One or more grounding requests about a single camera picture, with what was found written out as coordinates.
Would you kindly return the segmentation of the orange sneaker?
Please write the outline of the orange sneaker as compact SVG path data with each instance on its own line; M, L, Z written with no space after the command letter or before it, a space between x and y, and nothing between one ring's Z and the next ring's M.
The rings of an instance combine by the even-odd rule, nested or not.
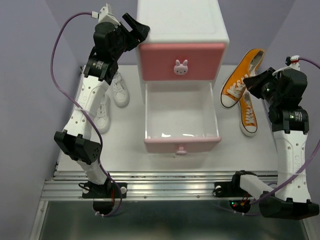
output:
M262 48L249 50L235 70L225 80L219 97L223 108L233 108L239 102L246 90L244 79L256 75L256 72L264 59L265 52L266 51Z
M240 98L240 129L247 137L253 137L258 131L258 123L254 112L251 95L245 91Z

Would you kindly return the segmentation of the dark pink drawer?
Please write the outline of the dark pink drawer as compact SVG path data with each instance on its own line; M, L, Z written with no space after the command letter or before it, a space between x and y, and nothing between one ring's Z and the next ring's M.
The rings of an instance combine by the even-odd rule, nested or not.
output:
M223 43L142 44L138 48L144 81L214 80L225 52Z

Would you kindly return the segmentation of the light pink drawer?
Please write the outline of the light pink drawer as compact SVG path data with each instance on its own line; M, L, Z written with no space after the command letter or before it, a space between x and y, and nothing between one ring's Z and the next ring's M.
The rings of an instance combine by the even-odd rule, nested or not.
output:
M153 154L210 152L219 142L210 81L150 81L145 84L146 150Z

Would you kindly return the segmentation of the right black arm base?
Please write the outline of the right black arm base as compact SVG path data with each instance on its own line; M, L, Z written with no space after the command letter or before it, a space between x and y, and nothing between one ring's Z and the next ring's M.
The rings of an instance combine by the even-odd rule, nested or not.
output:
M213 195L217 198L237 198L237 197L252 197L247 191L240 188L238 183L231 181L217 181L214 183Z

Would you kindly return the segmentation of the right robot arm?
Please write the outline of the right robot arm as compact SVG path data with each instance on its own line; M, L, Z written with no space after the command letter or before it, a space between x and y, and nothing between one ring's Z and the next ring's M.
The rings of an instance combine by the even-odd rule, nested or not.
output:
M307 76L300 70L272 67L244 80L247 90L269 105L268 118L277 151L277 187L272 188L249 171L237 171L231 192L247 192L265 218L302 220L319 215L307 186L305 145L309 115L299 104L307 88Z

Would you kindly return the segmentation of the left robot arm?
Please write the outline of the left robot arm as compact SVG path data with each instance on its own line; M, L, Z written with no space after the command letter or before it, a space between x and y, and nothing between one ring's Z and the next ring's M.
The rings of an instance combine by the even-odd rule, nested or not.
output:
M108 108L108 88L113 91L115 104L126 107L130 100L128 88L119 73L118 60L123 53L135 49L148 37L150 27L136 21L125 13L122 18L131 27L128 30L113 15L102 17L101 13L88 12L98 19L95 26L94 46L82 72L82 87L77 100L72 99L74 110L62 131L54 140L60 149L76 161L86 173L94 191L100 197L111 193L109 174L101 166L102 142L91 140L92 130L98 135L107 131L107 120L102 118Z

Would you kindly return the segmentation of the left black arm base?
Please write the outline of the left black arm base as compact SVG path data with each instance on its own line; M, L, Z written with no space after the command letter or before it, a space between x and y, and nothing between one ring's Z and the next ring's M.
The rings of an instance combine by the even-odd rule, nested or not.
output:
M120 191L116 184L107 180L103 185L97 185L90 181L80 182L78 186L82 189L83 199L120 199Z

